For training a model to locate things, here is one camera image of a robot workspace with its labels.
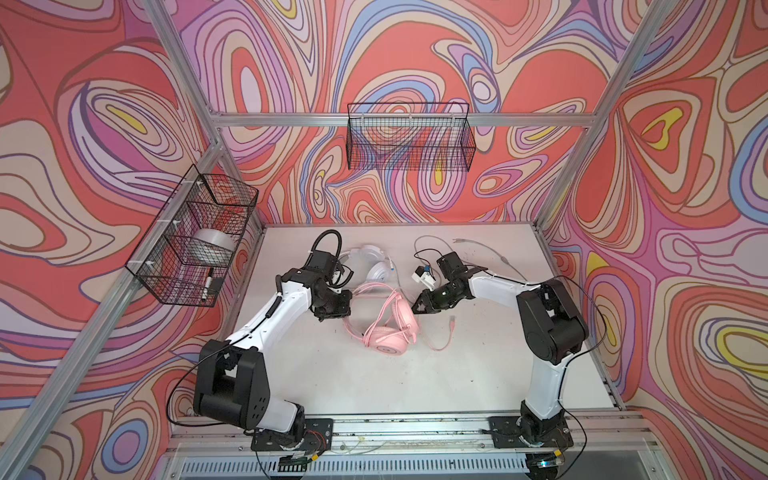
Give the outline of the aluminium front rail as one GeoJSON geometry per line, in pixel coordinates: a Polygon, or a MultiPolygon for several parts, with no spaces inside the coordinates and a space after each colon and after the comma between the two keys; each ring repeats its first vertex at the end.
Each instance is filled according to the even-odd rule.
{"type": "MultiPolygon", "coordinates": [[[[499,444],[503,450],[544,452],[556,447],[547,440],[527,447],[503,427],[492,427],[495,412],[430,414],[335,415],[331,451],[336,454],[485,453],[499,444]]],[[[650,423],[637,412],[576,411],[567,418],[569,454],[585,451],[650,450],[660,446],[650,423]]],[[[171,435],[169,453],[247,455],[252,439],[231,426],[180,427],[171,435]]]]}

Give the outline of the pink cat-ear headphones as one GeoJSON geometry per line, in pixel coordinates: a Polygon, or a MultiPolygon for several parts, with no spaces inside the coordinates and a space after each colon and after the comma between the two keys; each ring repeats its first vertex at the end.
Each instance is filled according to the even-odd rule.
{"type": "Polygon", "coordinates": [[[345,317],[344,328],[351,338],[365,348],[390,356],[403,355],[409,345],[418,341],[420,332],[411,305],[399,288],[382,282],[364,283],[353,290],[352,296],[356,298],[374,290],[383,290],[387,294],[376,320],[360,332],[345,317]]]}

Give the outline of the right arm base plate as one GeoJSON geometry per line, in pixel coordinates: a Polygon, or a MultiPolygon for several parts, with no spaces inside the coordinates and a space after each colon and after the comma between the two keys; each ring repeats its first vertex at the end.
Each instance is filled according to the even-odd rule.
{"type": "Polygon", "coordinates": [[[574,445],[565,417],[560,414],[540,420],[532,414],[492,416],[483,432],[491,436],[494,447],[567,450],[574,445]]]}

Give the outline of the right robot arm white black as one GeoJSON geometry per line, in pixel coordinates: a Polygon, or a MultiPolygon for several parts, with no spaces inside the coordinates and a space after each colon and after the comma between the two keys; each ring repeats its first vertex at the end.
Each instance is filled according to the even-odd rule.
{"type": "Polygon", "coordinates": [[[523,442],[543,442],[550,432],[564,425],[564,377],[589,336],[578,307],[557,278],[527,283],[472,269],[437,289],[423,290],[411,310],[416,316],[435,314],[466,299],[484,299],[517,309],[524,340],[534,355],[517,428],[523,442]]]}

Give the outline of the white headphones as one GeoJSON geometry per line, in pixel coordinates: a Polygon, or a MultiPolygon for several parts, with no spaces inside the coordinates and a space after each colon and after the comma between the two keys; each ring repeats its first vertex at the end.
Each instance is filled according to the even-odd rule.
{"type": "Polygon", "coordinates": [[[341,263],[352,270],[351,288],[364,283],[387,283],[394,272],[394,264],[390,257],[375,245],[363,245],[344,251],[340,257],[341,263]]]}

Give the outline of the silver tape roll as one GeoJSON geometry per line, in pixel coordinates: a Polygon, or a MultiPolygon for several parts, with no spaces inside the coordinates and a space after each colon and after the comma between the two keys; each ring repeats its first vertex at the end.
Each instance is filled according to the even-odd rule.
{"type": "Polygon", "coordinates": [[[191,258],[203,263],[225,263],[235,250],[234,239],[217,229],[198,229],[189,243],[191,258]]]}

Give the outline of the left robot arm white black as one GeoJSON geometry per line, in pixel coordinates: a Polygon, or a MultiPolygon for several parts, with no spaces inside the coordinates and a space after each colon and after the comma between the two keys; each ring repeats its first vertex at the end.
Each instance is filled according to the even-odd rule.
{"type": "Polygon", "coordinates": [[[275,285],[273,296],[241,329],[202,348],[193,411],[242,430],[301,435],[303,408],[272,394],[266,353],[307,312],[320,321],[349,316],[353,294],[307,269],[278,275],[275,285]]]}

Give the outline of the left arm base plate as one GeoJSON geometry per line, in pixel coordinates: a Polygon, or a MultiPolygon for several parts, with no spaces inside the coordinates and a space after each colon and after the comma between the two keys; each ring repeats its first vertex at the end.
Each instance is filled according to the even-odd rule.
{"type": "Polygon", "coordinates": [[[297,420],[288,432],[260,430],[253,434],[254,452],[286,452],[320,454],[332,446],[334,420],[329,417],[297,420]]]}

